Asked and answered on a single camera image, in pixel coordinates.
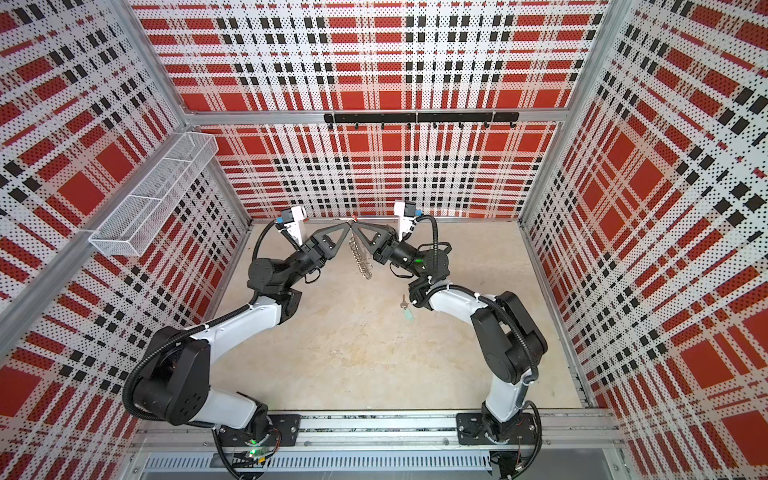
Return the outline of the grey key organizer red handle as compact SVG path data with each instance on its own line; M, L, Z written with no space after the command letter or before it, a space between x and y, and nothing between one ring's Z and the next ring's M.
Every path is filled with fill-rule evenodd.
M348 245L356 262L360 274L366 279L372 279L372 267L368 261L367 251L360 246L354 233L350 234Z

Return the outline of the small key with teal tag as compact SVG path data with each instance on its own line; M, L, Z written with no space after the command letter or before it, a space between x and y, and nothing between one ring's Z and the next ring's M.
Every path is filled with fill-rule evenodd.
M400 302L400 308L402 309L404 318L407 321L413 321L415 319L414 314L410 309L410 305L411 303L409 299L405 295L403 295L402 300Z

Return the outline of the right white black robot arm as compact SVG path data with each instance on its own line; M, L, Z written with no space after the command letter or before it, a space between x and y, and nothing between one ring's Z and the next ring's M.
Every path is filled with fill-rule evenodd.
M480 426L471 436L506 444L531 406L526 395L539 379L539 363L548 351L546 339L516 294L483 295L451 282L452 245L439 239L434 217L422 215L415 221L431 224L431 242L415 247L408 234L381 224L354 222L351 230L375 262L406 272L403 277L410 283L404 309L424 308L473 327L493 378L481 406Z

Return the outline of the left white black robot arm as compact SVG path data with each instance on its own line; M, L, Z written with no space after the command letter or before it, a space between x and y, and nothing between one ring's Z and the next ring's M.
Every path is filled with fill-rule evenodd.
M211 368L244 341L287 322L302 296L293 286L333 259L349 231L347 223L319 229L284 260L252 259L247 287L254 295L246 304L186 330L157 331L125 380L126 411L138 419L176 426L257 430L266 407L242 394L212 387Z

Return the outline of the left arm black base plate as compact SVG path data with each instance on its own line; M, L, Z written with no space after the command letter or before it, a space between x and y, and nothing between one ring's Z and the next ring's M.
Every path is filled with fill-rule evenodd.
M222 426L218 436L223 447L292 447L296 444L301 416L299 414L269 414L258 433Z

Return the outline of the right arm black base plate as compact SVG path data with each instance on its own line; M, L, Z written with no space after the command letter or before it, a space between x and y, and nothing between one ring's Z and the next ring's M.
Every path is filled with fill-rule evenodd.
M518 413L500 422L487 413L470 412L456 415L458 441L461 445L534 445L539 438L535 418Z

